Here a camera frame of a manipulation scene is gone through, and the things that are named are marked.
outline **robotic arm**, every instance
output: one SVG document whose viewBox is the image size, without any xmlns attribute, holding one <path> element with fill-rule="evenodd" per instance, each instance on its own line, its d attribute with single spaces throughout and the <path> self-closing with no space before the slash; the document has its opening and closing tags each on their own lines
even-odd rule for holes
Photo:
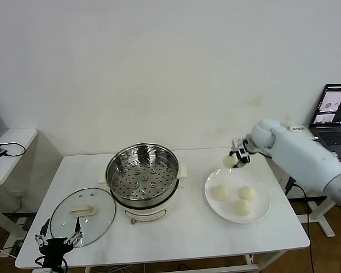
<svg viewBox="0 0 341 273">
<path fill-rule="evenodd" d="M 276 121 L 263 119 L 245 138 L 232 141 L 224 165 L 240 168 L 257 152 L 270 154 L 281 169 L 304 187 L 322 192 L 341 204 L 341 165 L 321 145 L 293 134 Z"/>
<path fill-rule="evenodd" d="M 49 219 L 41 227 L 40 233 L 35 235 L 35 241 L 39 246 L 40 253 L 43 256 L 38 257 L 35 263 L 41 266 L 41 269 L 35 269 L 32 273 L 67 273 L 68 265 L 63 258 L 64 254 L 73 250 L 73 248 L 82 239 L 82 231 L 80 225 L 80 218 L 77 217 L 76 227 L 74 233 L 69 237 L 50 238 L 47 239 L 47 230 L 49 226 Z M 66 265 L 64 271 L 61 267 L 62 261 Z"/>
</svg>

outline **white desk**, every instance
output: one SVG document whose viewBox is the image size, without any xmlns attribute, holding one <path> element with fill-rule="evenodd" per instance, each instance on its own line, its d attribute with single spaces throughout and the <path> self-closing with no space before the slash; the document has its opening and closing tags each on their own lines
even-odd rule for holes
<svg viewBox="0 0 341 273">
<path fill-rule="evenodd" d="M 37 135 L 36 129 L 5 129 L 0 130 L 0 143 L 9 143 L 9 142 L 17 142 L 23 145 L 25 148 L 28 148 L 30 143 L 32 143 L 34 137 Z M 8 145 L 3 146 L 5 150 L 9 151 L 9 154 L 20 154 L 23 152 L 23 149 L 18 145 Z M 0 185 L 5 182 L 11 171 L 14 169 L 17 162 L 20 160 L 21 156 L 17 157 L 9 157 L 2 156 L 0 157 Z M 16 222 L 17 224 L 24 224 L 26 222 L 26 218 L 21 217 Z M 13 223 L 9 218 L 4 216 L 0 212 L 0 226 L 10 232 L 10 236 L 8 237 L 4 248 L 11 247 L 15 244 L 17 239 L 23 239 L 26 232 L 20 228 L 20 226 Z M 5 252 L 0 253 L 1 258 L 8 257 Z"/>
<path fill-rule="evenodd" d="M 106 264 L 148 263 L 166 260 L 224 257 L 269 253 L 257 264 L 231 270 L 261 270 L 287 250 L 309 245 L 308 237 L 286 199 L 271 169 L 255 155 L 244 169 L 257 176 L 272 199 L 269 213 L 259 222 L 241 225 L 228 222 L 208 206 L 204 185 L 208 175 L 221 165 L 226 148 L 175 151 L 188 168 L 179 202 L 165 218 L 151 223 L 130 224 L 120 210 L 107 233 L 94 243 L 66 254 L 70 267 Z M 36 268 L 41 256 L 34 235 L 69 194 L 98 186 L 99 172 L 113 155 L 67 156 L 55 175 L 15 262 L 18 268 Z"/>
</svg>

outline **white wall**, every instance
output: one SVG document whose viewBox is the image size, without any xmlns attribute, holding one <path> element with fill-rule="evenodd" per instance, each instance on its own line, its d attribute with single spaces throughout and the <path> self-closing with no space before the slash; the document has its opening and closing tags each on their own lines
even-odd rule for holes
<svg viewBox="0 0 341 273">
<path fill-rule="evenodd" d="M 0 118 L 62 155 L 228 146 L 341 82 L 341 0 L 0 1 Z"/>
</svg>

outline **table leg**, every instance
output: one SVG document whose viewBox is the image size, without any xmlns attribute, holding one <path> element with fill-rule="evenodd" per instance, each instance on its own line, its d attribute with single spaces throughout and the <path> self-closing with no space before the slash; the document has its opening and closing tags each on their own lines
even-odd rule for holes
<svg viewBox="0 0 341 273">
<path fill-rule="evenodd" d="M 257 263 L 257 265 L 259 266 L 259 270 L 261 271 L 265 269 L 267 266 L 269 266 L 272 262 L 274 262 L 276 259 L 278 259 L 286 252 L 287 252 L 286 250 L 283 250 L 278 252 L 265 253 Z"/>
<path fill-rule="evenodd" d="M 10 232 L 17 239 L 23 239 L 26 232 L 17 226 L 12 220 L 7 218 L 4 214 L 0 212 L 0 227 Z"/>
<path fill-rule="evenodd" d="M 319 223 L 326 237 L 334 237 L 335 233 L 332 230 L 330 224 L 325 218 L 325 213 L 335 206 L 335 203 L 327 198 L 319 206 L 315 202 L 308 202 L 308 206 L 311 208 L 312 213 L 309 215 L 310 223 Z M 297 216 L 301 224 L 307 223 L 307 214 Z"/>
<path fill-rule="evenodd" d="M 246 261 L 246 264 L 248 265 L 254 264 L 254 254 L 244 255 L 244 259 Z"/>
<path fill-rule="evenodd" d="M 24 225 L 28 220 L 28 217 L 20 217 L 16 224 L 17 225 Z M 15 246 L 16 241 L 18 238 L 12 234 L 9 235 L 8 239 L 5 242 L 5 245 L 3 246 L 3 251 L 0 252 L 0 258 L 7 258 L 9 257 L 8 254 L 11 253 L 13 250 L 13 247 Z"/>
</svg>

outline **power cord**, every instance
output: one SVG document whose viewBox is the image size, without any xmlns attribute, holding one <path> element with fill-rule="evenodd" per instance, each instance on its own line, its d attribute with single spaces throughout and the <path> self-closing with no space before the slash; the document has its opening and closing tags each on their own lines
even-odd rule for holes
<svg viewBox="0 0 341 273">
<path fill-rule="evenodd" d="M 114 272 L 117 272 L 117 271 L 120 271 L 121 273 L 124 273 L 123 270 L 128 270 L 130 273 L 133 273 L 129 267 L 133 266 L 134 264 L 129 264 L 128 266 L 124 266 L 124 267 L 108 267 L 109 268 L 109 271 L 97 271 L 93 268 L 91 268 L 91 271 L 95 272 L 95 273 L 114 273 Z"/>
<path fill-rule="evenodd" d="M 8 254 L 8 253 L 5 253 L 6 255 L 8 255 L 8 256 L 11 256 L 11 257 L 13 257 L 13 258 L 15 258 L 16 259 L 16 256 L 13 256 L 13 255 L 11 255 L 11 254 Z"/>
<path fill-rule="evenodd" d="M 5 145 L 18 145 L 23 149 L 23 152 L 18 155 L 9 155 L 6 150 L 0 149 L 0 156 L 10 156 L 10 157 L 17 157 L 17 156 L 22 156 L 23 154 L 26 153 L 26 149 L 23 145 L 17 143 L 17 142 L 10 142 L 10 143 L 0 143 L 0 146 L 5 146 Z"/>
<path fill-rule="evenodd" d="M 26 227 L 26 231 L 29 230 L 29 228 L 28 228 L 27 225 L 25 225 L 25 224 L 18 224 L 18 226 L 25 226 L 25 227 Z M 9 232 L 5 232 L 5 233 L 0 237 L 0 241 L 1 241 L 8 233 L 9 233 Z M 19 246 L 5 247 L 5 248 L 3 248 L 3 249 L 0 249 L 0 252 L 2 252 L 3 250 L 6 250 L 6 249 L 14 249 L 14 248 L 18 248 L 18 247 L 19 247 Z M 7 266 L 4 266 L 3 268 L 0 269 L 0 271 L 3 270 L 4 268 L 10 266 L 10 265 L 12 265 L 12 263 L 11 263 L 11 264 L 8 264 Z"/>
<path fill-rule="evenodd" d="M 29 231 L 29 228 L 27 227 L 27 225 L 25 225 L 25 224 L 17 224 L 17 226 L 25 226 L 26 227 L 26 229 L 25 229 L 25 231 Z M 23 239 L 20 239 L 19 241 L 25 241 L 25 239 L 26 239 L 26 237 L 27 237 L 27 235 L 28 235 L 28 232 L 27 232 L 27 234 L 25 234 L 25 237 L 23 238 Z M 18 256 L 19 255 L 19 251 L 18 251 L 18 249 L 20 250 L 20 246 L 18 246 L 18 245 L 16 245 L 16 246 L 10 246 L 10 247 L 5 247 L 5 248 L 3 248 L 3 249 L 1 249 L 1 250 L 6 250 L 6 249 L 15 249 L 16 248 L 16 253 L 15 253 L 15 255 L 16 256 Z"/>
<path fill-rule="evenodd" d="M 285 187 L 285 195 L 288 194 L 288 192 L 290 191 L 290 189 L 292 187 L 297 187 L 299 189 L 301 189 L 301 191 L 303 191 L 303 195 L 305 196 L 305 199 L 307 200 L 307 194 L 305 192 L 305 190 L 299 186 L 298 184 L 295 183 L 296 181 L 290 177 L 288 182 L 287 182 L 287 185 Z M 312 268 L 312 273 L 314 273 L 314 266 L 313 266 L 313 256 L 312 256 L 312 241 L 311 241 L 311 237 L 310 237 L 310 228 L 309 228 L 309 214 L 310 214 L 310 209 L 309 209 L 309 206 L 308 206 L 308 201 L 306 201 L 306 204 L 307 204 L 307 236 L 308 236 L 308 239 L 310 241 L 310 244 L 309 244 L 309 257 L 310 257 L 310 260 L 311 260 L 311 268 Z"/>
<path fill-rule="evenodd" d="M 68 271 L 68 264 L 65 258 L 63 258 L 63 262 L 64 262 L 64 266 L 66 267 L 66 270 L 64 271 L 64 273 L 67 273 Z"/>
<path fill-rule="evenodd" d="M 19 207 L 17 209 L 15 209 L 12 213 L 10 213 L 7 217 L 12 216 L 14 213 L 18 212 L 22 208 L 23 197 L 19 196 L 19 197 L 16 197 L 16 198 L 19 199 Z"/>
</svg>

